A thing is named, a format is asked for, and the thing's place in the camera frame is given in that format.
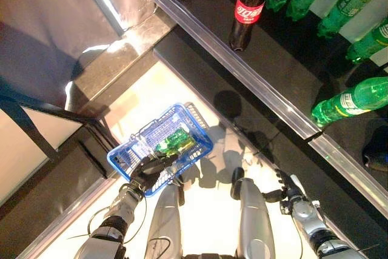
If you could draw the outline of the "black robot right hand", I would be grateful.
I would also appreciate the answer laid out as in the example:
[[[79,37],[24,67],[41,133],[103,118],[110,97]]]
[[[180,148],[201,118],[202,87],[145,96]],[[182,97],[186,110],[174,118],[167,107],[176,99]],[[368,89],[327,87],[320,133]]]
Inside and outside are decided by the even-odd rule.
[[[262,193],[264,200],[268,203],[275,203],[282,201],[285,198],[291,199],[294,196],[305,195],[302,184],[299,178],[294,174],[287,174],[281,169],[275,169],[276,176],[279,178],[278,182],[282,184],[281,189],[273,190],[271,192]]]

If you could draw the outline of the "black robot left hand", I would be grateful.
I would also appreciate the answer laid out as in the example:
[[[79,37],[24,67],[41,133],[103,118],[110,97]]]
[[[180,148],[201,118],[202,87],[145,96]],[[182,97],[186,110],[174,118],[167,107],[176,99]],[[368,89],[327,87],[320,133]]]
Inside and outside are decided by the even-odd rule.
[[[170,167],[178,159],[179,155],[168,155],[162,152],[144,157],[130,175],[130,181],[134,181],[142,193],[151,189],[157,182],[161,172]]]

